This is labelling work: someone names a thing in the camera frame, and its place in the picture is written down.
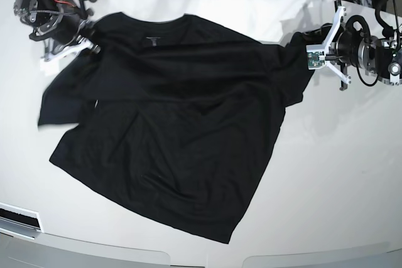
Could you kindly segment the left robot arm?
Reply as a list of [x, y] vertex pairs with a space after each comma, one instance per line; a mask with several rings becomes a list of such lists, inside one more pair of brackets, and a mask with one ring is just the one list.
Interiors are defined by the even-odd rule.
[[341, 69], [352, 66], [367, 87], [377, 83], [401, 85], [401, 35], [377, 38], [362, 16], [354, 15], [343, 26], [335, 42], [335, 55]]

